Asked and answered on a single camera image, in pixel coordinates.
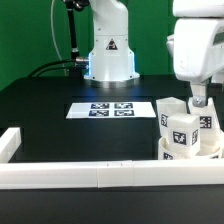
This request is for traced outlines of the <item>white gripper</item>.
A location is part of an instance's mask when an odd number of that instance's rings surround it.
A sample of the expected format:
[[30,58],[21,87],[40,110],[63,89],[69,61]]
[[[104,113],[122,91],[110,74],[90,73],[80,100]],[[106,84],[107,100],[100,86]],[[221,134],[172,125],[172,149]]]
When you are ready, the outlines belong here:
[[173,0],[172,12],[177,21],[167,48],[174,73],[194,83],[192,104],[202,108],[207,105],[202,82],[224,69],[224,0]]

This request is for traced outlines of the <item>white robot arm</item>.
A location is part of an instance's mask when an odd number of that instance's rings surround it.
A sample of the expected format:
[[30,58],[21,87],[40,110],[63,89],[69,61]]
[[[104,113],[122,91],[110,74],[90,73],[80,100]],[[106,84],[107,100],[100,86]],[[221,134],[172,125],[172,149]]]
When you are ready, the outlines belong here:
[[[89,0],[93,12],[94,46],[84,79],[104,88],[139,78],[128,43],[128,10],[118,0]],[[177,18],[167,37],[177,79],[191,85],[193,105],[207,105],[207,82],[224,70],[224,0],[173,0]]]

